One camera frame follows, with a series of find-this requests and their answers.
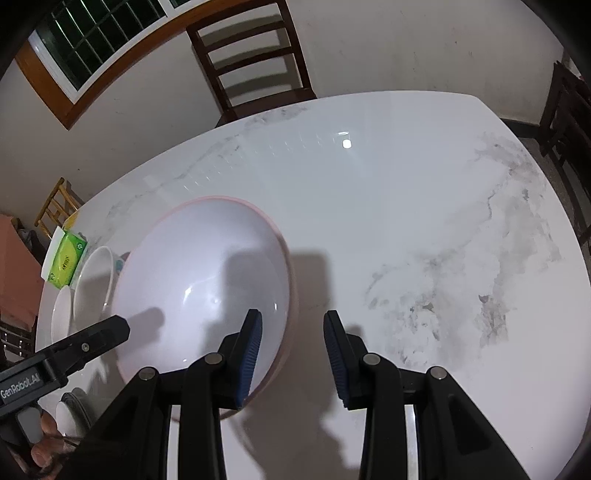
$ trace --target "human hand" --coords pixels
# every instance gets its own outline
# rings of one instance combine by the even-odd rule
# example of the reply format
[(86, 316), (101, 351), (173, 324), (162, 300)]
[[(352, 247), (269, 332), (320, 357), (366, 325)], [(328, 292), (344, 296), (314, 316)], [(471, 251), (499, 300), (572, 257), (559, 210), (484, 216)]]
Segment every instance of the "human hand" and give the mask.
[[(43, 431), (43, 439), (31, 448), (31, 458), (37, 466), (47, 470), (47, 474), (42, 476), (41, 480), (55, 480), (57, 474), (60, 472), (61, 465), (55, 462), (54, 458), (56, 455), (64, 452), (64, 440), (57, 430), (56, 421), (45, 410), (41, 415), (41, 429)], [(29, 467), (23, 459), (14, 452), (12, 455), (22, 470), (28, 472)]]

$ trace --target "wooden window frame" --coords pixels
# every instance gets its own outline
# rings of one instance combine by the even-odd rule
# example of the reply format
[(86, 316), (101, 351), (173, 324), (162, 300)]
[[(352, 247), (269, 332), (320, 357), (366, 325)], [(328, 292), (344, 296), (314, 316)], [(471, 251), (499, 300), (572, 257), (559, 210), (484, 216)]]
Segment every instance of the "wooden window frame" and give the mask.
[(141, 60), (148, 53), (179, 33), (184, 32), (189, 25), (198, 20), (221, 12), (226, 8), (240, 5), (246, 1), (247, 0), (209, 0), (176, 17), (172, 17), (168, 22), (148, 34), (115, 60), (113, 64), (88, 87), (76, 103), (73, 103), (66, 96), (61, 87), (53, 79), (28, 40), (17, 53), (15, 60), (24, 76), (37, 92), (37, 95), (43, 100), (61, 124), (69, 130), (86, 109), (100, 96), (100, 94), (138, 60)]

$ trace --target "orange cloth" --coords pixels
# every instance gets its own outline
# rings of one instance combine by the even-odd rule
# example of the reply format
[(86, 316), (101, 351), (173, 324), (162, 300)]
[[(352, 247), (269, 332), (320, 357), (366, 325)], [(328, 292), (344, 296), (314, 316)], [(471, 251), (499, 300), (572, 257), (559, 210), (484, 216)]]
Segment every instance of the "orange cloth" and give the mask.
[(11, 223), (0, 214), (0, 312), (7, 323), (31, 331), (39, 313), (43, 279), (35, 260)]

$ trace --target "white ceramic dish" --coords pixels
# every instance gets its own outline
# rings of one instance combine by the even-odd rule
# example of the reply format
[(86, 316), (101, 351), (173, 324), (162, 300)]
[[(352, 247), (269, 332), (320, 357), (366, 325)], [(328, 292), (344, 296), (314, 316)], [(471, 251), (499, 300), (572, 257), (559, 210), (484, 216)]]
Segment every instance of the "white ceramic dish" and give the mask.
[(68, 285), (60, 289), (51, 314), (51, 342), (56, 343), (68, 336), (72, 320), (72, 290)]
[(81, 388), (65, 392), (56, 406), (58, 431), (65, 436), (84, 438), (94, 424), (94, 412), (88, 403), (88, 396)]
[(169, 212), (127, 259), (112, 313), (126, 318), (117, 347), (128, 382), (142, 367), (188, 367), (239, 331), (248, 309), (263, 333), (251, 397), (278, 371), (296, 312), (295, 282), (278, 229), (256, 207), (204, 197)]
[(110, 316), (111, 298), (122, 268), (123, 261), (109, 247), (91, 253), (76, 282), (71, 333)]

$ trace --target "finger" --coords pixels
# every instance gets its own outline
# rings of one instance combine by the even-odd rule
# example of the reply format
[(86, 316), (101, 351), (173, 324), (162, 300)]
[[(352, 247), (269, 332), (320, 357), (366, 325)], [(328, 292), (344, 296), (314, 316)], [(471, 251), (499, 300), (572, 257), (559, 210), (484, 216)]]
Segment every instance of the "finger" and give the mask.
[(62, 453), (64, 450), (64, 440), (55, 438), (44, 438), (31, 448), (31, 457), (40, 467), (48, 466), (55, 454)]
[(43, 430), (43, 433), (45, 435), (59, 435), (55, 419), (51, 415), (49, 415), (45, 410), (43, 410), (43, 414), (41, 415), (41, 429)]

